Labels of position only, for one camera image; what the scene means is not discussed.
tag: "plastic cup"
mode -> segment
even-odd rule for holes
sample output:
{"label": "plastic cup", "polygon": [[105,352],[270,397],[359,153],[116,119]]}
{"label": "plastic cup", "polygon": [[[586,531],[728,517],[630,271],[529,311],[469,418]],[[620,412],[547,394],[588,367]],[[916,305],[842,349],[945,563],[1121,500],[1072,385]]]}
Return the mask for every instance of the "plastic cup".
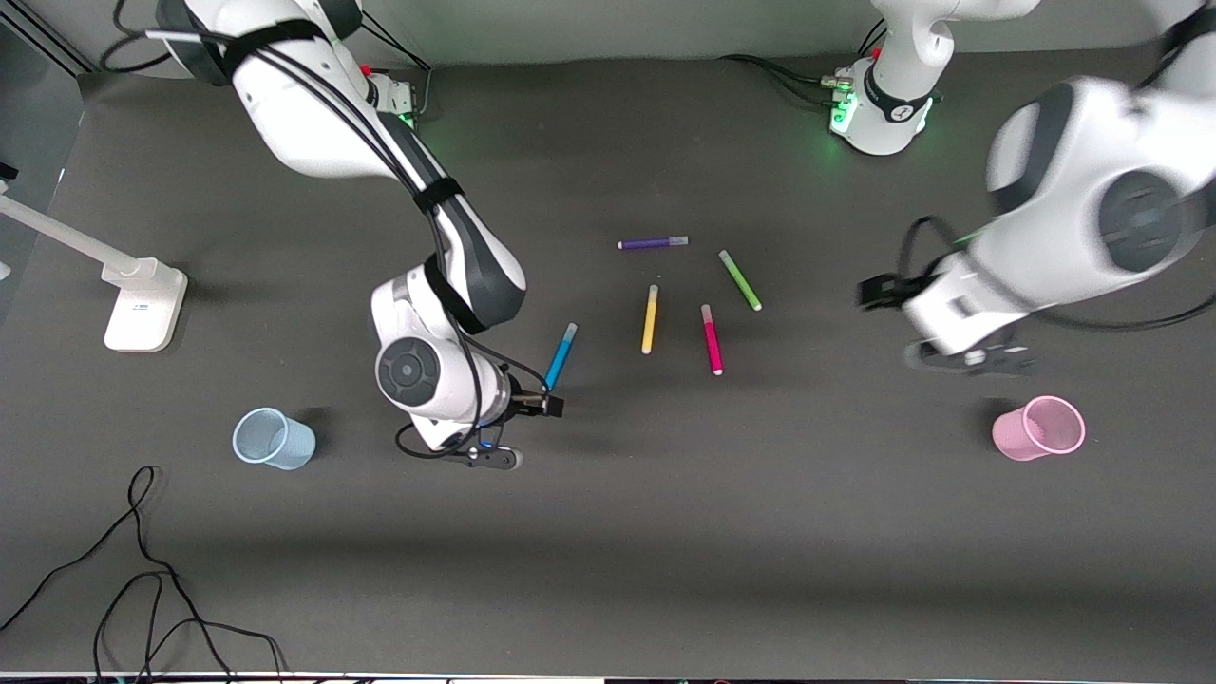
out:
{"label": "plastic cup", "polygon": [[1048,454],[1071,454],[1085,442],[1085,420],[1059,397],[1035,397],[992,424],[992,442],[1015,461]]}
{"label": "plastic cup", "polygon": [[232,450],[247,464],[295,470],[313,458],[315,449],[313,430],[278,409],[253,409],[232,431]]}

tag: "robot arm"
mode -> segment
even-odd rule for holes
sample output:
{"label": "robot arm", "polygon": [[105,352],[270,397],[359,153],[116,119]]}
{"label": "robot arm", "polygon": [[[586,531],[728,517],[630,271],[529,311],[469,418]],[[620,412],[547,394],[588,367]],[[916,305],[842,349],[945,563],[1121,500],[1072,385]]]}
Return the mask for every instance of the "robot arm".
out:
{"label": "robot arm", "polygon": [[[159,0],[157,16],[165,29],[261,37],[278,55],[261,51],[232,61],[241,52],[235,43],[226,50],[208,43],[167,45],[197,78],[232,85],[283,164],[316,178],[400,180],[443,236],[446,246],[437,235],[435,256],[381,285],[371,298],[381,344],[377,382],[413,417],[430,449],[456,450],[478,427],[517,413],[561,415],[559,399],[546,394],[537,402],[466,346],[463,335],[514,318],[527,291],[523,269],[395,116],[393,99],[377,99],[400,84],[370,80],[337,43],[359,26],[355,0]],[[323,83],[310,83],[315,79],[292,62]]]}
{"label": "robot arm", "polygon": [[955,54],[948,21],[1023,17],[1040,0],[871,0],[888,33],[882,55],[837,71],[862,88],[831,130],[867,155],[894,155],[924,128],[929,94]]}
{"label": "robot arm", "polygon": [[[1216,10],[1203,9],[1209,32]],[[1001,128],[987,186],[1000,214],[890,305],[941,354],[1032,312],[1142,282],[1211,225],[1216,33],[1192,35],[1154,84],[1075,78]],[[874,282],[871,303],[874,304]]]}

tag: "green marker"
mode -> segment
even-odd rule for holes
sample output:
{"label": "green marker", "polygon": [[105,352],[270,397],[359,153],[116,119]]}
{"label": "green marker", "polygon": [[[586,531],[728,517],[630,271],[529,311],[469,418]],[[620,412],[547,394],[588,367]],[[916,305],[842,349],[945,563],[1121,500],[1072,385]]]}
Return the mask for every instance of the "green marker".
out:
{"label": "green marker", "polygon": [[743,292],[744,297],[747,297],[748,304],[751,305],[753,310],[759,312],[761,307],[760,298],[751,291],[751,286],[748,285],[748,279],[743,277],[743,274],[739,273],[739,267],[734,265],[734,259],[726,253],[726,250],[719,252],[717,256],[722,259],[722,263],[726,264],[726,270],[731,271],[731,277],[734,279],[734,284],[739,286],[739,291]]}

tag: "pink plastic cup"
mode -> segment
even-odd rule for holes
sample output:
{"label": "pink plastic cup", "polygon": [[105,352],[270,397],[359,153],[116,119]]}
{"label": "pink plastic cup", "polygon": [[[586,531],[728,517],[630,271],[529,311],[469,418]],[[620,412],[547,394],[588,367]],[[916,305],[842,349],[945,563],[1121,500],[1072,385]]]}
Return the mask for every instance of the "pink plastic cup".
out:
{"label": "pink plastic cup", "polygon": [[1071,454],[1085,442],[1085,420],[1059,397],[1035,397],[992,424],[992,441],[1015,461],[1032,461],[1048,454]]}

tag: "blue plastic cup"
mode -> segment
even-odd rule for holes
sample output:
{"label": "blue plastic cup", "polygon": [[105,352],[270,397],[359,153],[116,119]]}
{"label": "blue plastic cup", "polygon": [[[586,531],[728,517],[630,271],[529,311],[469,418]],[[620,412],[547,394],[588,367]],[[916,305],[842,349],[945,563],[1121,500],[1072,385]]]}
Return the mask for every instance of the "blue plastic cup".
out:
{"label": "blue plastic cup", "polygon": [[315,449],[313,430],[278,409],[253,409],[232,431],[232,450],[247,464],[295,470],[313,458]]}

